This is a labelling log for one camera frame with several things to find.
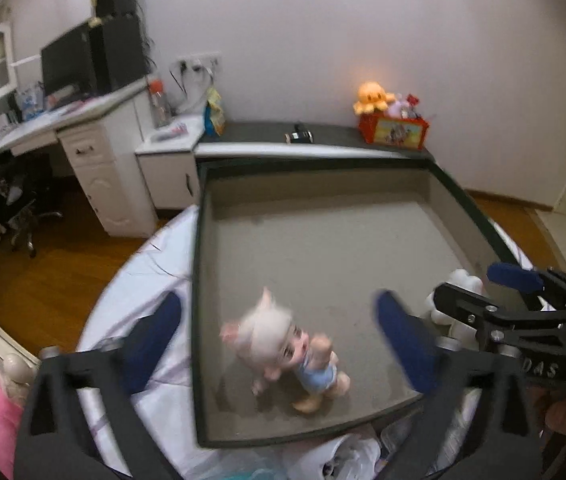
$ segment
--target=plastic bottle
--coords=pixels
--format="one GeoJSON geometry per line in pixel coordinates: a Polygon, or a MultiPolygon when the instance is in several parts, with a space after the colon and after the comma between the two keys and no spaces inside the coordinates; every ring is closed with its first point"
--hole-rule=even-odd
{"type": "Polygon", "coordinates": [[[154,126],[161,128],[170,124],[172,116],[170,115],[170,107],[167,98],[163,92],[163,81],[156,79],[149,85],[150,98],[152,101],[152,116],[154,118],[154,126]]]}

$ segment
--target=bottle cap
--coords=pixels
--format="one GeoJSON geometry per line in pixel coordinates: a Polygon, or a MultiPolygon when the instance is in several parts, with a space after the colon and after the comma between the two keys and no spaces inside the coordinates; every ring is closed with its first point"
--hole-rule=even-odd
{"type": "Polygon", "coordinates": [[[163,81],[161,81],[160,79],[155,79],[154,81],[150,82],[149,88],[150,92],[153,94],[162,94],[163,81]]]}

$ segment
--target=blue gripper pad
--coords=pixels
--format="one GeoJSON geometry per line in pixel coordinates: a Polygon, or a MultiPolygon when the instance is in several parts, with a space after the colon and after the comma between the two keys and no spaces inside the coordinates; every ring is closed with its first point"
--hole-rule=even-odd
{"type": "Polygon", "coordinates": [[[514,288],[525,294],[538,293],[544,284],[535,270],[525,270],[515,264],[496,262],[487,269],[487,277],[492,283],[514,288]]]}
{"type": "Polygon", "coordinates": [[[377,321],[412,388],[422,394],[434,390],[442,351],[422,320],[410,316],[397,296],[384,290],[377,298],[377,321]]]}
{"type": "Polygon", "coordinates": [[[122,384],[129,395],[145,389],[180,323],[181,300],[168,292],[154,314],[142,317],[134,325],[121,348],[122,384]]]}

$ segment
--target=gray tray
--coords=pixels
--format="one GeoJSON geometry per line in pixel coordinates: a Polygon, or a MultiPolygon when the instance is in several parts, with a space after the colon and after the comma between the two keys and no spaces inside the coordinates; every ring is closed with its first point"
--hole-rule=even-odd
{"type": "Polygon", "coordinates": [[[538,309],[489,284],[487,267],[515,262],[474,202],[431,160],[229,162],[204,167],[193,277],[192,368],[199,444],[243,447],[342,431],[398,410],[418,395],[379,332],[378,290],[395,290],[414,316],[463,267],[512,309],[538,309]],[[312,416],[292,374],[260,398],[252,371],[218,334],[267,286],[310,334],[325,332],[347,396],[312,416]]]}

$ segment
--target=wall outlet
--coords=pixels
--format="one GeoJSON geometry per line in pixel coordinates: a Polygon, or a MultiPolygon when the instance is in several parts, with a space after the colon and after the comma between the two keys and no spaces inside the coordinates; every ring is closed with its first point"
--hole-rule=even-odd
{"type": "Polygon", "coordinates": [[[178,56],[175,65],[179,67],[185,63],[188,70],[195,70],[197,67],[205,67],[214,73],[221,71],[221,53],[207,52],[205,54],[189,54],[188,56],[178,56]]]}

